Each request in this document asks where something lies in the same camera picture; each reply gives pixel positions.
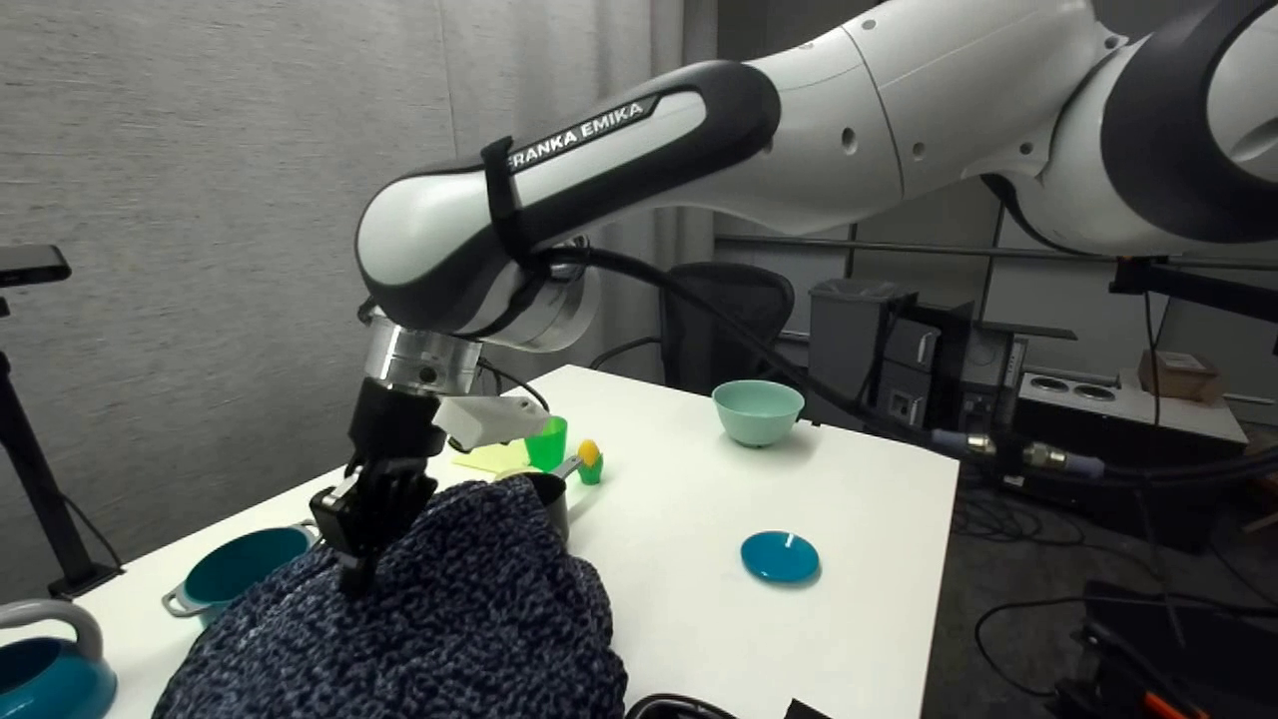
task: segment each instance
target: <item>blue cloth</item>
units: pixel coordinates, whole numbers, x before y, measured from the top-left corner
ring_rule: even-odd
[[[171,674],[158,719],[608,719],[625,670],[592,563],[520,479],[441,489],[343,599],[311,551],[232,603]]]

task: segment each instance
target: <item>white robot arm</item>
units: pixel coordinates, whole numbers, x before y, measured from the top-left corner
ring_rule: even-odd
[[[373,431],[383,415],[436,415],[467,389],[476,342],[545,352],[586,327],[592,274],[533,251],[620,211],[710,208],[801,236],[982,174],[1074,251],[1278,239],[1273,33],[1273,0],[1215,0],[1134,43],[1088,0],[890,0],[766,59],[648,81],[469,167],[404,174],[355,239],[377,306],[352,431],[357,481],[412,488],[383,468],[415,452],[420,476],[448,425],[431,448],[368,441],[395,435]],[[392,527],[395,500],[357,481],[316,500],[338,551],[357,535],[343,512]]]

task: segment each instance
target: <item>table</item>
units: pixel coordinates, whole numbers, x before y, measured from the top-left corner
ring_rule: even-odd
[[[918,714],[945,563],[959,461],[798,424],[771,452],[736,448],[704,395],[557,367],[533,386],[600,439],[602,488],[572,488],[572,551],[602,575],[625,704],[686,689],[744,719],[777,719],[790,698],[826,714]],[[449,455],[441,481],[469,479]],[[152,714],[198,633],[158,596],[215,543],[307,517],[338,471],[210,523],[82,596],[119,674],[111,714]],[[798,531],[821,551],[801,589],[756,583],[740,563],[749,531]]]

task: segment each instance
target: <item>chair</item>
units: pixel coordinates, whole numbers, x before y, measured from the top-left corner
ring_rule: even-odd
[[[670,278],[746,323],[762,342],[773,342],[795,312],[790,278],[756,262],[678,262]],[[670,291],[662,291],[658,335],[612,346],[593,367],[641,342],[658,342],[662,374],[681,389],[706,395],[721,380],[766,370],[749,346]]]

